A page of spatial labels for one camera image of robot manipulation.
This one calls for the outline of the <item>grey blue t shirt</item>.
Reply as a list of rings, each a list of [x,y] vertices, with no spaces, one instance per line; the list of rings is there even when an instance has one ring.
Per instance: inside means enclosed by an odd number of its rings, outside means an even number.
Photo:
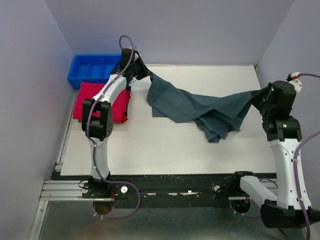
[[[175,123],[194,122],[209,143],[218,143],[228,133],[240,131],[251,107],[251,91],[216,97],[176,88],[154,73],[150,81],[146,100],[152,116],[168,118]]]

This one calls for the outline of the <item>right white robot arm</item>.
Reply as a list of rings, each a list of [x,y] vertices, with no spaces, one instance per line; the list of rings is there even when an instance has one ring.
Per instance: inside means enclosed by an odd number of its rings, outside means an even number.
[[[301,125],[290,115],[302,83],[298,78],[275,81],[256,91],[250,103],[262,116],[262,128],[273,153],[277,193],[264,186],[251,172],[236,172],[230,191],[246,193],[260,208],[267,228],[306,228],[320,221],[319,210],[313,209],[305,187],[299,146]]]

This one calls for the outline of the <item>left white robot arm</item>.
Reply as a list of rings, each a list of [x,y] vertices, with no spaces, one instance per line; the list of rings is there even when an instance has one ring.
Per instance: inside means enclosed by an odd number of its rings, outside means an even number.
[[[138,51],[132,48],[121,50],[120,61],[111,71],[109,80],[93,98],[86,98],[82,104],[82,130],[90,144],[91,171],[85,185],[87,198],[108,198],[112,196],[112,184],[108,180],[108,139],[113,131],[112,106],[129,83],[151,75]]]

